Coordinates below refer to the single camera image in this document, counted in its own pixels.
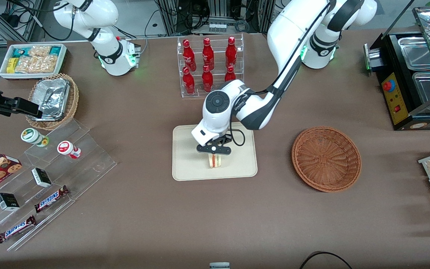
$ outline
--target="clear acrylic shelf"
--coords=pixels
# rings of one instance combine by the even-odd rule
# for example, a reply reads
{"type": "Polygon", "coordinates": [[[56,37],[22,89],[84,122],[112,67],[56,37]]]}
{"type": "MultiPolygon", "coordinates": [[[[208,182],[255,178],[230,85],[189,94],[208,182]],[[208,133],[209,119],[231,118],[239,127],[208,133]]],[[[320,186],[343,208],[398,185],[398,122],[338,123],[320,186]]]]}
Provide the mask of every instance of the clear acrylic shelf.
{"type": "Polygon", "coordinates": [[[1,244],[7,250],[17,250],[30,240],[116,165],[110,155],[92,139],[88,131],[85,126],[72,119],[47,135],[50,139],[48,146],[44,148],[31,146],[20,157],[25,160],[24,168],[0,187],[0,192],[14,194],[20,208],[12,212],[0,208],[0,233],[25,221],[31,215],[35,216],[37,225],[13,235],[7,242],[1,244]],[[56,147],[63,140],[71,141],[81,149],[81,156],[78,159],[74,160],[57,152],[56,147]],[[48,173],[52,182],[51,187],[43,188],[36,185],[31,173],[34,167],[42,168],[48,173]],[[36,213],[34,205],[63,185],[66,185],[70,193],[36,213]]]}
{"type": "MultiPolygon", "coordinates": [[[[228,45],[228,38],[233,36],[235,38],[235,47],[237,47],[237,63],[234,67],[234,74],[237,76],[238,80],[244,81],[244,40],[242,34],[221,34],[221,35],[211,35],[210,44],[214,50],[215,56],[215,68],[211,71],[214,77],[214,85],[212,90],[217,90],[218,86],[225,82],[225,74],[227,73],[227,67],[225,66],[225,50],[228,45]]],[[[203,73],[203,38],[205,36],[184,36],[179,37],[177,40],[177,59],[179,66],[179,77],[180,77],[180,89],[182,97],[201,97],[208,95],[207,92],[203,90],[202,73],[203,73]],[[195,53],[195,63],[197,64],[197,69],[191,72],[193,79],[195,80],[195,94],[188,95],[184,87],[184,81],[182,77],[184,76],[182,68],[184,68],[184,46],[182,41],[188,39],[190,41],[190,47],[195,53]]]]}

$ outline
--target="red button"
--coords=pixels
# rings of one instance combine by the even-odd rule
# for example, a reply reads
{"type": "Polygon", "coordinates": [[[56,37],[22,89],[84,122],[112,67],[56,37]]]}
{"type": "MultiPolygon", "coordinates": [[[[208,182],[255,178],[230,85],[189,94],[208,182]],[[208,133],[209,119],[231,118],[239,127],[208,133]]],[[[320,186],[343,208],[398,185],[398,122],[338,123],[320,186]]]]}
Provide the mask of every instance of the red button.
{"type": "Polygon", "coordinates": [[[389,81],[383,84],[383,90],[385,90],[386,92],[388,90],[391,90],[392,87],[393,87],[393,85],[389,81]]]}

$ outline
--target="small black box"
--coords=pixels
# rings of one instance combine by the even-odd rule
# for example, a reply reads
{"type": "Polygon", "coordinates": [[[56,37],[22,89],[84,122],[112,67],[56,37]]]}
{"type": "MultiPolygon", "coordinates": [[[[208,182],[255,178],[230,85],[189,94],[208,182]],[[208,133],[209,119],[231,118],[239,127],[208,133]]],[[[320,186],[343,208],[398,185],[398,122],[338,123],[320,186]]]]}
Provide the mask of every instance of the small black box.
{"type": "Polygon", "coordinates": [[[14,197],[14,194],[0,193],[0,206],[2,210],[16,211],[19,209],[18,201],[14,197]]]}
{"type": "Polygon", "coordinates": [[[44,188],[51,187],[51,180],[47,176],[46,171],[42,170],[41,168],[34,168],[33,170],[31,170],[31,172],[32,177],[34,177],[34,180],[36,181],[36,184],[44,188]]]}

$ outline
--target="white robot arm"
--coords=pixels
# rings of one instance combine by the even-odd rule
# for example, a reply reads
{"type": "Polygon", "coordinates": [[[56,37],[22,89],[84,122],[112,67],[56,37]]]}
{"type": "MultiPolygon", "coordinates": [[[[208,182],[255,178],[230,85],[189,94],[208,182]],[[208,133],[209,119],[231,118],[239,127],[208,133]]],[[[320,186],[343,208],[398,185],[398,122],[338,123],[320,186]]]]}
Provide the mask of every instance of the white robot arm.
{"type": "Polygon", "coordinates": [[[322,68],[328,64],[340,32],[354,22],[369,22],[376,8],[374,0],[292,0],[268,30],[268,47],[278,65],[277,78],[261,92],[254,92],[240,80],[228,81],[220,90],[210,92],[203,103],[203,119],[191,132],[199,144],[197,151],[231,153],[224,144],[232,140],[232,135],[227,134],[232,115],[246,129],[265,127],[300,68],[300,55],[309,38],[315,41],[315,46],[306,45],[303,62],[308,67],[322,68]]]}
{"type": "Polygon", "coordinates": [[[110,0],[68,0],[55,3],[54,17],[63,27],[86,38],[99,54],[103,68],[111,75],[124,75],[138,66],[140,47],[118,40],[109,28],[117,23],[118,10],[110,0]]]}

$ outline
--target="red emergency stop button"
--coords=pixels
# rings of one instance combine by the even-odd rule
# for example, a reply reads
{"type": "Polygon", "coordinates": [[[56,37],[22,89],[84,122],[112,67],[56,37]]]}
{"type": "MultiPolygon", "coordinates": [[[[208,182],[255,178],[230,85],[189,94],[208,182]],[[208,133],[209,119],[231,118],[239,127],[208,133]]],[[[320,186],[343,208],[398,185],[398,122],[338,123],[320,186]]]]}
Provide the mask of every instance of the red emergency stop button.
{"type": "Polygon", "coordinates": [[[392,92],[396,87],[396,82],[394,80],[389,80],[383,83],[383,90],[386,92],[392,92]]]}

